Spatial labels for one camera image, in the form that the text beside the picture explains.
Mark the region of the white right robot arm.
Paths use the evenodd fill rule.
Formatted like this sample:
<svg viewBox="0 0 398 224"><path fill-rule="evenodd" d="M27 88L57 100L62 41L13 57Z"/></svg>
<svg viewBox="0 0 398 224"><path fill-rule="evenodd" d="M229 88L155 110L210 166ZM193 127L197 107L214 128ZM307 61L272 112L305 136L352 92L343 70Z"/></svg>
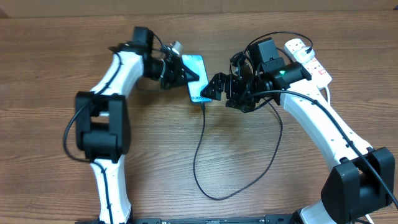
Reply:
<svg viewBox="0 0 398 224"><path fill-rule="evenodd" d="M289 112L315 143L330 174L320 200L291 215L272 215L266 223L356 223L397 203L393 194L395 159L359 137L331 107L321 91L331 76L315 58L309 38L297 35L277 50L271 38L251 42L230 60L234 70L218 73L201 90L212 100L244 113L260 101L275 101Z"/></svg>

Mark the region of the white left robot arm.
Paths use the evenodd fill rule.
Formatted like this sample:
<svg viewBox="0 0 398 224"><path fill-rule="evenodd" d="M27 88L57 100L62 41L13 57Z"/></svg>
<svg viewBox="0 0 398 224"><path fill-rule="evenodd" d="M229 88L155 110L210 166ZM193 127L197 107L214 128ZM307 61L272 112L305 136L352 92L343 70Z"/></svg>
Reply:
<svg viewBox="0 0 398 224"><path fill-rule="evenodd" d="M127 99L141 78L160 83L164 90L197 81L199 75L182 60L183 46L175 41L160 44L153 56L157 35L147 27L135 27L130 41L111 46L113 60L101 81L75 96L77 148L84 152L96 179L100 212L97 223L131 223L132 204L127 196L125 159L131 146Z"/></svg>

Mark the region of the white USB charger plug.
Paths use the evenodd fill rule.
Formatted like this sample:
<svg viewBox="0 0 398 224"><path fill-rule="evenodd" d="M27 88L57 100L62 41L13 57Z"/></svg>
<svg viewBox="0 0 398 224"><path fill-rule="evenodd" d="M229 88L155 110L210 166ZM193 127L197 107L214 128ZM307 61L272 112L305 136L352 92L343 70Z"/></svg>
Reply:
<svg viewBox="0 0 398 224"><path fill-rule="evenodd" d="M314 58L315 51L311 47L302 47L301 49L295 50L293 56L297 62L306 64Z"/></svg>

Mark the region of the white power strip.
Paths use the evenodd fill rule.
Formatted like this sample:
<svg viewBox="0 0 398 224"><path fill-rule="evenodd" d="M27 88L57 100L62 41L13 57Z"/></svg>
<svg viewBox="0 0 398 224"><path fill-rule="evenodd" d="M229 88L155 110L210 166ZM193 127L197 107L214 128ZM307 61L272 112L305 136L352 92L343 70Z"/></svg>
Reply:
<svg viewBox="0 0 398 224"><path fill-rule="evenodd" d="M302 47L308 46L306 46L301 39L291 39L285 43L284 50L293 59L293 61L296 62L293 53L295 50L301 49ZM328 88L329 83L332 81L332 77L315 56L311 61L302 65L311 74L312 80L320 90Z"/></svg>

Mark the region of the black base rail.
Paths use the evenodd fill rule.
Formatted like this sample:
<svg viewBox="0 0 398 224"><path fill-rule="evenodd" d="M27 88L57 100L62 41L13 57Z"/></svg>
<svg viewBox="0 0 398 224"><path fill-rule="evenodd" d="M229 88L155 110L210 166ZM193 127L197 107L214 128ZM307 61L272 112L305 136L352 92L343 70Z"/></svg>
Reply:
<svg viewBox="0 0 398 224"><path fill-rule="evenodd" d="M135 218L132 224L294 224L292 215L276 214L262 217L235 217L235 218L186 218L186 219L161 219L161 218Z"/></svg>

